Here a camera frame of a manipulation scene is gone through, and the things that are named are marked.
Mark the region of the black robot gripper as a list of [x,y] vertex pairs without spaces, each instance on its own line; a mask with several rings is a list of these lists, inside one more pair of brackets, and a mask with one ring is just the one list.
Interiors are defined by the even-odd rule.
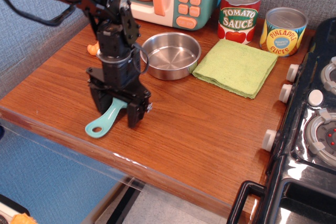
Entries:
[[113,98],[118,98],[128,104],[128,127],[135,128],[143,119],[144,113],[152,109],[149,101],[150,91],[140,82],[141,50],[127,50],[123,56],[109,56],[98,50],[97,58],[101,60],[101,68],[90,67],[90,92],[97,110],[104,114],[112,104]]

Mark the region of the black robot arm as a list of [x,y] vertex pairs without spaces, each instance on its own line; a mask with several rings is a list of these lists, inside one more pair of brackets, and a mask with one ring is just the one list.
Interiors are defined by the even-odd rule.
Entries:
[[114,98],[127,104],[128,126],[134,128],[150,110],[149,90],[139,80],[142,47],[136,42],[140,26],[130,0],[58,0],[81,9],[99,43],[101,68],[88,68],[89,87],[100,113]]

